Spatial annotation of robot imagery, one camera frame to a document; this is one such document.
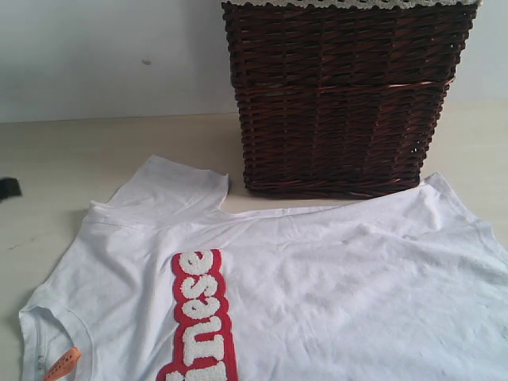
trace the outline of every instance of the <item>beige table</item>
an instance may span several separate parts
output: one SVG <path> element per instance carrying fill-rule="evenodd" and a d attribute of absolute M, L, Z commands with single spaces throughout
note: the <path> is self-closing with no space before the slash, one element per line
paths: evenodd
<path fill-rule="evenodd" d="M 232 176 L 223 209 L 340 201 L 267 201 L 243 188 L 236 115 L 0 125 L 0 175 L 23 198 L 0 204 L 0 380 L 20 378 L 17 312 L 78 232 L 90 200 L 107 201 L 152 154 Z M 448 104 L 423 175 L 439 171 L 508 246 L 508 102 Z"/>

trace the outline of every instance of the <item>woven basket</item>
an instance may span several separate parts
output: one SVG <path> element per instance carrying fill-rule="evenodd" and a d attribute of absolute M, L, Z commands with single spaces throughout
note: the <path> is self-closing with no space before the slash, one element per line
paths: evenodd
<path fill-rule="evenodd" d="M 222 7 L 251 192 L 369 198 L 418 185 L 477 4 Z"/>

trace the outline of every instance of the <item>black object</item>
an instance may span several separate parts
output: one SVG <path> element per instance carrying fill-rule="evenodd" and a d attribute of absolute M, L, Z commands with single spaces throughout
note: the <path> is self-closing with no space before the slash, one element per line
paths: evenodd
<path fill-rule="evenodd" d="M 4 177 L 0 179 L 0 201 L 9 197 L 21 196 L 21 188 L 16 179 Z"/>

